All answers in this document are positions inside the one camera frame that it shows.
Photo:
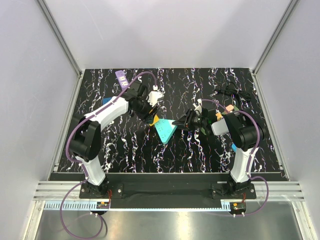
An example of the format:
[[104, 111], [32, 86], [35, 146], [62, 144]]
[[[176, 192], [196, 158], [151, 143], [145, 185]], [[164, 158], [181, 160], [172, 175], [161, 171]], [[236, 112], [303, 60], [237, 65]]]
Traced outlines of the teal triangular power strip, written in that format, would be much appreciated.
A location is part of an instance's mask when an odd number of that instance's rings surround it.
[[174, 120], [160, 118], [155, 123], [155, 129], [163, 144], [167, 144], [173, 136], [177, 126], [173, 124]]

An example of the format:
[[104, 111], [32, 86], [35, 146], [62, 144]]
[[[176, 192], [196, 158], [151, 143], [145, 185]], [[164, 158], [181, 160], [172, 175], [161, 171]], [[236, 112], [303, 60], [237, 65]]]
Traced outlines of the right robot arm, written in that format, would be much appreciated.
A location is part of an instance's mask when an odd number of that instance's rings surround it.
[[172, 124], [188, 132], [204, 130], [206, 135], [229, 134], [236, 147], [234, 164], [229, 172], [228, 181], [213, 191], [221, 197], [229, 195], [236, 199], [250, 188], [252, 163], [260, 142], [267, 134], [265, 128], [260, 126], [247, 110], [228, 112], [218, 120], [212, 110], [188, 109]]

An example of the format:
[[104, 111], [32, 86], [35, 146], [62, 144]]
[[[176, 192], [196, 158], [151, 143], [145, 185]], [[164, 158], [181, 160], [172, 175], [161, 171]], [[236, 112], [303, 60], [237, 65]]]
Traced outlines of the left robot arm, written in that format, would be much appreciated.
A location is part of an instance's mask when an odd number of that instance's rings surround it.
[[163, 97], [156, 85], [148, 91], [146, 85], [135, 79], [97, 110], [72, 118], [75, 127], [67, 140], [66, 157], [83, 169], [85, 182], [82, 185], [95, 197], [103, 198], [108, 193], [108, 180], [99, 160], [102, 130], [128, 112], [133, 112], [145, 124], [153, 124]]

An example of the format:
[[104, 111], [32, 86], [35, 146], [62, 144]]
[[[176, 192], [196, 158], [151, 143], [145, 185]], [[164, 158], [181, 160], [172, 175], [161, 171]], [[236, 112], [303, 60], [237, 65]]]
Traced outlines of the pink plug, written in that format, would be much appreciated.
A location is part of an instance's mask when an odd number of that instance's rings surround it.
[[232, 112], [234, 110], [235, 110], [235, 107], [233, 105], [231, 105], [231, 104], [225, 107], [225, 112], [226, 113], [230, 113], [230, 112]]

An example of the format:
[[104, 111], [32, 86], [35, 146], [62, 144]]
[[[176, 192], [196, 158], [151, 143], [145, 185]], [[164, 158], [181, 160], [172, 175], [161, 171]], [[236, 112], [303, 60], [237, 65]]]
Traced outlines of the yellow cube socket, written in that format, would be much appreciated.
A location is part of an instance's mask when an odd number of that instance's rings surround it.
[[158, 115], [156, 114], [153, 118], [153, 122], [149, 124], [149, 126], [154, 126], [157, 122], [159, 121], [159, 117]]

